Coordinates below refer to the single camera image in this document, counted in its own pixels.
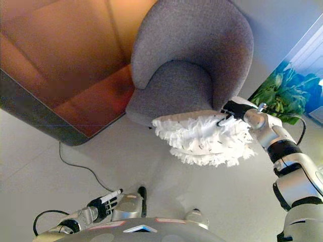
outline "white floor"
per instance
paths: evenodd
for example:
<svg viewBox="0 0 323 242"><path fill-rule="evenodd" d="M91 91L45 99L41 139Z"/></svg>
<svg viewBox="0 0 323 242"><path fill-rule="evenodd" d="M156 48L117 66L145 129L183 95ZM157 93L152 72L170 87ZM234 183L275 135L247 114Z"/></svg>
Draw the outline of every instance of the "white floor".
<svg viewBox="0 0 323 242"><path fill-rule="evenodd" d="M32 241L35 216L48 209L80 209L105 190L88 171L59 159L58 141L0 110L1 119L1 241ZM300 133L294 128L294 135ZM322 160L322 129L309 127L304 152ZM148 190L148 216L182 218L199 208L210 231L227 241L276 241L285 212L272 191L276 176L261 147L258 155L226 168L183 165L153 130L121 118L91 141L63 146L68 162L91 167L112 189ZM40 232L54 226L59 215L39 220Z"/></svg>

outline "black cable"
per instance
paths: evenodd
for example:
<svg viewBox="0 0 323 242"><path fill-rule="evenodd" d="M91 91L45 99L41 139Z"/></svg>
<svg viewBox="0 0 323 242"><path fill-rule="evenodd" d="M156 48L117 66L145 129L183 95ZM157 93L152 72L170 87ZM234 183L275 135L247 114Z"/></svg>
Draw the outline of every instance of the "black cable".
<svg viewBox="0 0 323 242"><path fill-rule="evenodd" d="M90 168L88 168L88 167L86 167L86 166L82 166L82 165L74 165L74 164L70 164L70 163L68 163L68 162L66 162L63 158L62 158L62 152L61 152L61 143L60 143L60 148L59 148L59 150L60 150L60 159L61 159L61 161L63 162L63 163L65 163L66 165L70 165L70 166L74 166L74 167L78 167L78 168L84 168L84 169L87 169L87 170L89 170L93 175L94 175L94 177L95 177L95 179L96 179L96 181L104 188L104 189L106 189L108 192L113 192L113 190L112 189L109 189L109 188L107 188L106 186L104 186L100 181L99 181L99 179L97 178L97 176L96 176L96 174L94 173L94 171L93 170L91 170Z"/></svg>
<svg viewBox="0 0 323 242"><path fill-rule="evenodd" d="M37 228L36 228L36 225L37 225L37 221L38 219L41 217L41 215L45 214L45 213L62 213L62 214L65 214L65 215L70 215L69 213L67 212L64 212L64 211L60 211L60 210L47 210L47 211L44 211L40 214L37 215L37 217L35 218L34 220L34 225L33 225L33 230L34 230L34 234L36 236L38 236L38 232L37 232Z"/></svg>
<svg viewBox="0 0 323 242"><path fill-rule="evenodd" d="M272 112L272 113L275 113L275 114L279 114L279 115L285 115L285 116L289 116L289 117L296 117L296 118L299 118L302 123L303 123L303 131L302 131L302 134L301 134L301 137L299 137L299 140L297 142L297 145L299 145L302 140L303 140L303 137L305 135L305 131L306 131L306 121L299 115L296 115L296 114L293 114L293 113L283 113L283 112L277 112L271 108L266 108L266 110L268 110L269 112Z"/></svg>

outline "wall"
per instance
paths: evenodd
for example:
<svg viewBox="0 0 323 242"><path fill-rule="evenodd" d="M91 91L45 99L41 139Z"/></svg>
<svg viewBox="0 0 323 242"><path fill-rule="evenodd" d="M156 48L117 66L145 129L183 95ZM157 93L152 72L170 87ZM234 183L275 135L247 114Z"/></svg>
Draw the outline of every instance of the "wall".
<svg viewBox="0 0 323 242"><path fill-rule="evenodd" d="M248 98L323 13L321 0L232 0L248 19L254 57L239 95Z"/></svg>

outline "microfiber mop head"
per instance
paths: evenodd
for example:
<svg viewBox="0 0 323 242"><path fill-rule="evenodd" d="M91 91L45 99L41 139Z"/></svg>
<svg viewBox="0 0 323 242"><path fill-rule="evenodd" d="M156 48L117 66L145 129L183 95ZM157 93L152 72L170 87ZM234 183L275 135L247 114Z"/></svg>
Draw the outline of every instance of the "microfiber mop head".
<svg viewBox="0 0 323 242"><path fill-rule="evenodd" d="M183 163L238 165L238 158L255 155L250 126L213 110L162 116L152 121L155 133L167 140L170 152Z"/></svg>

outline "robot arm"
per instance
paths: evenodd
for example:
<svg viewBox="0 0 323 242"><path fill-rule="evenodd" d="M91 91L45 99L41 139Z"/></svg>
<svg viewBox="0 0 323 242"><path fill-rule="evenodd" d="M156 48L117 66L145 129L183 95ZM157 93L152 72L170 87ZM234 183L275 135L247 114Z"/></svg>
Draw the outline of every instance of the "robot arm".
<svg viewBox="0 0 323 242"><path fill-rule="evenodd" d="M278 241L321 241L323 238L323 174L296 145L280 119L252 103L231 100L224 110L247 122L274 164L274 193L288 211Z"/></svg>

